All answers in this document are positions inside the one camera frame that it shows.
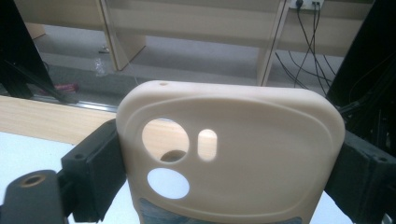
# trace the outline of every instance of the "power outlet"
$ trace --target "power outlet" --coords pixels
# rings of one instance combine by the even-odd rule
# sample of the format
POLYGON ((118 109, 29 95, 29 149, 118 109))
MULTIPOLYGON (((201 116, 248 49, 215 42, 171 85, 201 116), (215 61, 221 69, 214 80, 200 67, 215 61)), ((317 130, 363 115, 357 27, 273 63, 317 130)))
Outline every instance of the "power outlet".
MULTIPOLYGON (((291 0, 290 8, 297 8, 296 2, 297 0, 291 0)), ((304 0, 301 10, 315 10, 315 3, 317 4, 317 10, 319 10, 322 8, 323 2, 324 0, 304 0)))

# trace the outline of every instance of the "oval hole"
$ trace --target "oval hole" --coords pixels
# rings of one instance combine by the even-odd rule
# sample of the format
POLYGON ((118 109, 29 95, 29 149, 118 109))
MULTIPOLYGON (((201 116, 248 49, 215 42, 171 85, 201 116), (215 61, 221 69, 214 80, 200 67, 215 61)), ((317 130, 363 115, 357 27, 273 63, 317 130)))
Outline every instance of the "oval hole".
POLYGON ((142 132, 146 150, 159 161, 178 161, 189 149, 186 131, 170 119, 154 119, 142 132))
POLYGON ((148 173, 148 184, 159 195, 168 199, 184 198, 190 191, 190 184, 181 173, 156 168, 148 173))
POLYGON ((198 155, 205 161, 211 161, 218 152, 218 136, 209 129, 198 134, 198 155))

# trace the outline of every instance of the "power strip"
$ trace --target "power strip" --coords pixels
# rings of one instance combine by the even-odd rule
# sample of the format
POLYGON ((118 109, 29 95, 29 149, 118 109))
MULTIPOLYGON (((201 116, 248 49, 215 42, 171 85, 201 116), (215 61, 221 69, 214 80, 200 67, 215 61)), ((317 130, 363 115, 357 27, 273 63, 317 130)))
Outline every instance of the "power strip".
MULTIPOLYGON (((290 8, 297 8, 296 2, 297 0, 291 0, 290 8)), ((317 10, 319 10, 322 8, 323 2, 324 0, 304 0, 301 10, 315 10, 315 3, 317 3, 317 10)))

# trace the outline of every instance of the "white table surface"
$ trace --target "white table surface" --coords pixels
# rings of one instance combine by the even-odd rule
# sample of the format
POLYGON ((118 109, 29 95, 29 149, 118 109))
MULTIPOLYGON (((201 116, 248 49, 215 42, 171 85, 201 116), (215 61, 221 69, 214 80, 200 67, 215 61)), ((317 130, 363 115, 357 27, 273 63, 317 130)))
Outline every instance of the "white table surface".
MULTIPOLYGON (((16 178, 38 170, 62 169, 61 157, 74 146, 11 133, 0 133, 0 200, 3 203, 7 185, 16 178)), ((72 216, 70 223, 75 223, 72 216)), ((128 184, 121 188, 102 223, 139 223, 132 205, 128 184)), ((350 224, 352 221, 323 192, 312 217, 312 224, 350 224)))

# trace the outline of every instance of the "beige phone case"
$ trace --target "beige phone case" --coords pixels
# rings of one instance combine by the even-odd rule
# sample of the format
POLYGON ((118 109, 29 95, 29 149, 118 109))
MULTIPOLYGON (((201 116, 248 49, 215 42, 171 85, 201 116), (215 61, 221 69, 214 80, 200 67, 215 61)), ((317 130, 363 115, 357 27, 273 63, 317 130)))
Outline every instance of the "beige phone case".
POLYGON ((345 135, 337 110, 312 91, 170 81, 131 91, 117 129, 141 223, 309 223, 345 135), (156 121, 172 132, 170 120, 186 133, 186 154, 161 161, 165 151, 148 150, 167 144, 161 130, 143 133, 156 121))

